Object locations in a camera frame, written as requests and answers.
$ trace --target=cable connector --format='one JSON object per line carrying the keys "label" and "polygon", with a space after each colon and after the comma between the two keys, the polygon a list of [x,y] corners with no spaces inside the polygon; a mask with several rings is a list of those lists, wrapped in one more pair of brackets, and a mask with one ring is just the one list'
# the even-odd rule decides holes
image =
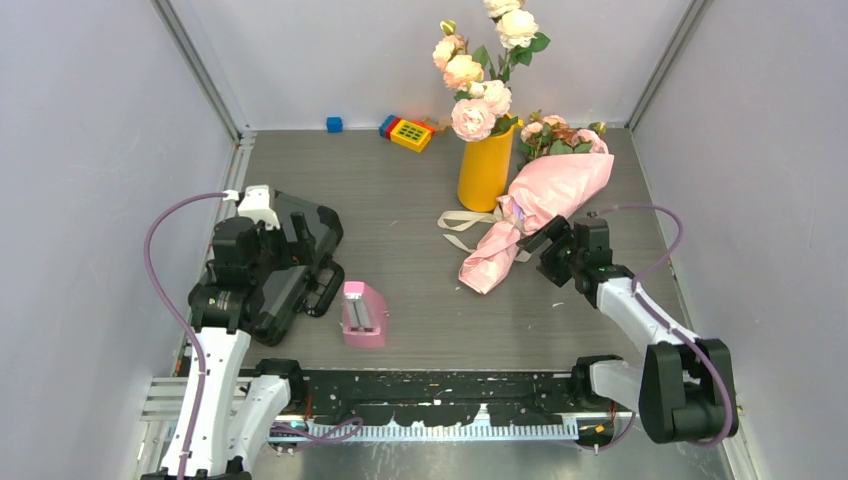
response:
{"label": "cable connector", "polygon": [[224,190],[227,196],[224,197],[222,201],[224,202],[238,202],[239,201],[239,191],[238,190]]}

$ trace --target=red toy block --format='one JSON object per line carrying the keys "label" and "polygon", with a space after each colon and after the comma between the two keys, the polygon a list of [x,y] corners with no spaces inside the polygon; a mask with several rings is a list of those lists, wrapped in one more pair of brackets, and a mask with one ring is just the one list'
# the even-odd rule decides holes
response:
{"label": "red toy block", "polygon": [[436,133],[436,129],[434,129],[434,128],[433,128],[433,127],[431,127],[430,125],[427,125],[427,124],[426,124],[426,123],[424,123],[424,122],[419,122],[418,120],[410,120],[410,121],[411,121],[412,123],[414,123],[414,124],[418,125],[418,126],[419,126],[419,127],[421,127],[421,128],[425,128],[425,129],[427,129],[427,130],[430,130],[430,133],[431,133],[431,134],[435,134],[435,133]]}
{"label": "red toy block", "polygon": [[403,119],[400,118],[400,117],[395,117],[395,119],[392,120],[392,123],[390,123],[389,127],[386,128],[386,138],[388,138],[389,140],[392,139],[392,130],[395,129],[395,127],[397,126],[398,123],[400,123],[401,120],[403,120]]}

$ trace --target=pink wrapping paper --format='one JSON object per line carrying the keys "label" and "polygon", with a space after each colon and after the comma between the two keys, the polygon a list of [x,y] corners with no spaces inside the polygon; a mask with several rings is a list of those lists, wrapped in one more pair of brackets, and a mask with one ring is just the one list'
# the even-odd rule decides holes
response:
{"label": "pink wrapping paper", "polygon": [[530,162],[498,198],[505,220],[496,223],[459,270],[459,280],[486,294],[509,273],[516,243],[555,216],[570,217],[609,181],[614,156],[591,130],[578,135],[593,143],[591,153],[549,155]]}

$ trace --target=yellow toy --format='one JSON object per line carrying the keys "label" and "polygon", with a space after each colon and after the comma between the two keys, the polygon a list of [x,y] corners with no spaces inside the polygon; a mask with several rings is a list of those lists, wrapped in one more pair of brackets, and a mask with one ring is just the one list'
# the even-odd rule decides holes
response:
{"label": "yellow toy", "polygon": [[430,143],[433,132],[408,120],[400,120],[391,130],[390,140],[417,153]]}

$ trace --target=pink rose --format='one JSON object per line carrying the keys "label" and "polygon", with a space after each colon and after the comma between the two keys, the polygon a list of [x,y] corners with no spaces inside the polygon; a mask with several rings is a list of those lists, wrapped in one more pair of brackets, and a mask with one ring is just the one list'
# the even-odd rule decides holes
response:
{"label": "pink rose", "polygon": [[568,123],[566,123],[565,119],[560,117],[559,115],[547,115],[542,118],[542,123],[547,123],[552,127],[555,127],[557,123],[561,123],[562,126],[568,127]]}
{"label": "pink rose", "polygon": [[589,150],[590,153],[609,153],[606,142],[601,140],[601,137],[597,133],[586,128],[577,130],[577,133],[571,137],[571,143],[573,145],[583,142],[590,142],[592,144],[592,149]]}
{"label": "pink rose", "polygon": [[466,142],[478,142],[488,137],[495,126],[495,115],[482,98],[464,99],[456,102],[451,112],[456,136]]}
{"label": "pink rose", "polygon": [[453,56],[454,50],[453,43],[447,39],[442,39],[436,44],[436,49],[433,50],[433,63],[436,64],[436,67],[438,67],[442,73],[444,73],[445,67],[447,67],[448,62]]}
{"label": "pink rose", "polygon": [[509,111],[509,105],[512,102],[512,92],[500,80],[492,80],[483,82],[486,91],[483,93],[483,100],[489,106],[489,111],[495,114],[496,117],[505,115]]}
{"label": "pink rose", "polygon": [[538,134],[542,131],[542,124],[539,122],[533,122],[528,124],[524,129],[521,130],[521,141],[527,143],[527,140],[533,135]]}

